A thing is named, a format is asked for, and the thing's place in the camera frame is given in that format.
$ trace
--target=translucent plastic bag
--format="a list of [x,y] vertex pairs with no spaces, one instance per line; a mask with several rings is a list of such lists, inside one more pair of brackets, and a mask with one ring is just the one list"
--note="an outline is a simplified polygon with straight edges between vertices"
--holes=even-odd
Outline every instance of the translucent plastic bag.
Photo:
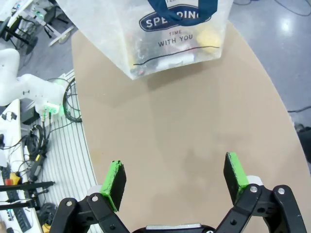
[[58,0],[131,79],[221,56],[233,0]]

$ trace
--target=white slatted panel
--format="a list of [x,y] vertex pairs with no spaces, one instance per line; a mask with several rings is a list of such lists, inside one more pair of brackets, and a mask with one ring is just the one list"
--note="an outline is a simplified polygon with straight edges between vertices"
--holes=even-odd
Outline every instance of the white slatted panel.
[[[73,78],[72,70],[66,75],[66,79],[70,81]],[[72,96],[69,103],[75,108],[79,107],[77,96]],[[63,128],[53,131],[50,135],[47,159],[40,175],[43,181],[56,182],[45,194],[46,202],[58,205],[63,198],[69,197],[80,201],[84,199],[90,187],[97,185],[83,123],[72,123],[63,116],[52,122],[50,127],[52,130]],[[88,232],[101,233],[102,230],[98,225],[94,225]]]

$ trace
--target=beige table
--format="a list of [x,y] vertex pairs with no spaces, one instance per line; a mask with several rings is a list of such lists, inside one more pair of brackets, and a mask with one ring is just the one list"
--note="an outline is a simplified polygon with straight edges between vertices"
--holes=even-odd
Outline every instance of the beige table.
[[[289,185],[311,232],[311,182],[286,109],[247,43],[229,24],[222,58],[130,80],[80,32],[72,38],[87,144],[98,183],[121,159],[120,218],[217,227],[232,207],[223,176],[235,151],[247,174]],[[263,233],[253,217],[246,232]]]

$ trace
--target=black bracket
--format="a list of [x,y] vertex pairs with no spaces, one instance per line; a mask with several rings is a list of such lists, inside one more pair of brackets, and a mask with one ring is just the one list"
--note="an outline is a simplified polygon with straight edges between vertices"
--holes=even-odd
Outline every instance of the black bracket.
[[249,184],[214,233],[240,233],[251,216],[263,217],[270,233],[307,233],[292,190],[286,185],[273,191]]
[[109,200],[100,193],[86,196],[80,202],[74,198],[63,199],[50,233],[87,233],[90,225],[97,223],[105,233],[129,233],[114,213]]

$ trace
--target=gray floor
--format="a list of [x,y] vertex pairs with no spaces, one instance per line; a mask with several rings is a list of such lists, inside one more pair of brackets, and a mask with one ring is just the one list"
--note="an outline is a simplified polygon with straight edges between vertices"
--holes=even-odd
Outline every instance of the gray floor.
[[[311,11],[304,0],[280,2],[301,14]],[[286,108],[311,105],[311,16],[297,16],[273,0],[259,0],[233,5],[229,19],[263,64]],[[311,125],[311,109],[291,117]]]
[[[235,0],[246,3],[248,0]],[[311,11],[305,0],[279,0],[301,14]],[[297,16],[274,0],[254,0],[233,5],[229,20],[242,34],[270,75],[287,109],[311,105],[311,16]],[[60,32],[68,26],[55,21]],[[73,69],[70,39],[48,47],[44,31],[31,59],[23,57],[19,74],[32,73],[42,79],[55,78]],[[311,109],[291,114],[294,122],[311,126]]]

